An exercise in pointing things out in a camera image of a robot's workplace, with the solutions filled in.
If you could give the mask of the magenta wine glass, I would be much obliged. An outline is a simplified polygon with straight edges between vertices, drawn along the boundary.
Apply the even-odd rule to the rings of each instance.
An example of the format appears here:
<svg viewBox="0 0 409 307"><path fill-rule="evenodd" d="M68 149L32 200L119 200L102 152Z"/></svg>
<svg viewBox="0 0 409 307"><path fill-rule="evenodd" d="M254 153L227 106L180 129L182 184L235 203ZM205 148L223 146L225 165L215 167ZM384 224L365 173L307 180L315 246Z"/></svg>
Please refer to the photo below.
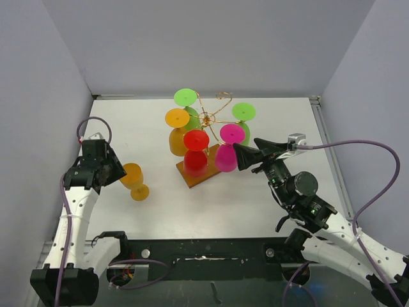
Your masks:
<svg viewBox="0 0 409 307"><path fill-rule="evenodd" d="M216 151L215 166L221 172L234 171L237 168L237 158L233 144L240 144L245 139L245 131L238 124L226 124L220 130L220 137L224 144Z"/></svg>

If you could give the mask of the orange wine glass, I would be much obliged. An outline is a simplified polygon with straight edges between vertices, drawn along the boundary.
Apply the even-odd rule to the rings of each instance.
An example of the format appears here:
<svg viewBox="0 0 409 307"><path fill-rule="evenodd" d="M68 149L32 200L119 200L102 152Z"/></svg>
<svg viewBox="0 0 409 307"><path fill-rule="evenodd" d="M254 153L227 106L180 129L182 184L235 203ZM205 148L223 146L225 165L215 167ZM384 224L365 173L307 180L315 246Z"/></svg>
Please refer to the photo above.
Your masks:
<svg viewBox="0 0 409 307"><path fill-rule="evenodd" d="M123 165L126 175L120 179L122 185L130 191L130 196L135 201L145 200L149 194L149 187L144 183L141 167L136 163Z"/></svg>
<svg viewBox="0 0 409 307"><path fill-rule="evenodd" d="M185 126L189 120L188 112L181 108L171 109L165 115L166 123L173 128L169 135L169 149L175 156L183 157L187 152L183 137L187 132Z"/></svg>

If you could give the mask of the green wine glass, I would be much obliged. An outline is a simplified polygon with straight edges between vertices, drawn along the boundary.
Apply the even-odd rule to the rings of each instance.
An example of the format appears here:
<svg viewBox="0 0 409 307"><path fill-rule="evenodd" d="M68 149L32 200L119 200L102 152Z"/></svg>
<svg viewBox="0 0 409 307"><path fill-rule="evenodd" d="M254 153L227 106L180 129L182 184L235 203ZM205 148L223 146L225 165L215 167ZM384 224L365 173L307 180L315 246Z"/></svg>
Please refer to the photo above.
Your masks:
<svg viewBox="0 0 409 307"><path fill-rule="evenodd" d="M255 107L247 102L240 102L233 106L232 114L237 119L237 124L245 131L245 139L241 142L242 145L248 146L251 137L251 131L247 124L248 121L256 117Z"/></svg>
<svg viewBox="0 0 409 307"><path fill-rule="evenodd" d="M199 113L191 107L196 100L197 93L190 88L182 88L174 94L175 103L188 112L190 116L190 120L185 126L187 131L198 129L200 127Z"/></svg>

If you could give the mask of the red wine glass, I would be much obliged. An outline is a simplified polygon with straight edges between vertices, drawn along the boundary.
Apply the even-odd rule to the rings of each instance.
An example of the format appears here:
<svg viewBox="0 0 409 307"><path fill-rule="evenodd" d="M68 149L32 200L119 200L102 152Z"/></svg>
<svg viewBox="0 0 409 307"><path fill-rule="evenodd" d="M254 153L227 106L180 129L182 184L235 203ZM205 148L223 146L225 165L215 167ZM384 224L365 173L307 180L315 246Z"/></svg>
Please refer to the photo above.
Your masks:
<svg viewBox="0 0 409 307"><path fill-rule="evenodd" d="M208 166L208 156L205 153L210 142L208 134L199 129L190 130L184 135L183 142L188 149L183 159L184 172L192 177L203 176Z"/></svg>

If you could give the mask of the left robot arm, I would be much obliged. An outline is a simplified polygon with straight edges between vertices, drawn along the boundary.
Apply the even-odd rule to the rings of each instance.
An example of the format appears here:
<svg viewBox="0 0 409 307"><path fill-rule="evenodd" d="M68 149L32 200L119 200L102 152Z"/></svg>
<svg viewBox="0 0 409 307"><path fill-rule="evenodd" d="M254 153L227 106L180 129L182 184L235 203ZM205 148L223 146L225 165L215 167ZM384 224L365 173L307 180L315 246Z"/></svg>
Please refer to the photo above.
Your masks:
<svg viewBox="0 0 409 307"><path fill-rule="evenodd" d="M60 180L63 208L49 254L30 284L45 306L91 306L108 265L124 262L130 245L124 231L104 231L85 252L91 213L103 187L126 175L104 139L86 139L81 155Z"/></svg>

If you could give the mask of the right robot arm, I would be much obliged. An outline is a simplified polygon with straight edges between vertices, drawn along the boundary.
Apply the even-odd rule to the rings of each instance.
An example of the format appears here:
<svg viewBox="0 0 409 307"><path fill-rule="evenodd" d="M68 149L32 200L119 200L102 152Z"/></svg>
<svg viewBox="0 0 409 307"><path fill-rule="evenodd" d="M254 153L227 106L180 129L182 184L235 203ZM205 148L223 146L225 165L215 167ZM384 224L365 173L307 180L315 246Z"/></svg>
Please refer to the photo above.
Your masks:
<svg viewBox="0 0 409 307"><path fill-rule="evenodd" d="M284 252L294 262L302 258L326 265L370 289L372 296L385 306L405 306L408 302L408 257L369 235L357 218L369 207L365 204L352 221L320 198L318 181L308 172L290 173L285 159L309 150L303 134L292 134L286 143L254 139L255 148L233 144L240 171L263 172L272 196L286 211L277 224L279 231L287 220L297 224L286 240Z"/></svg>

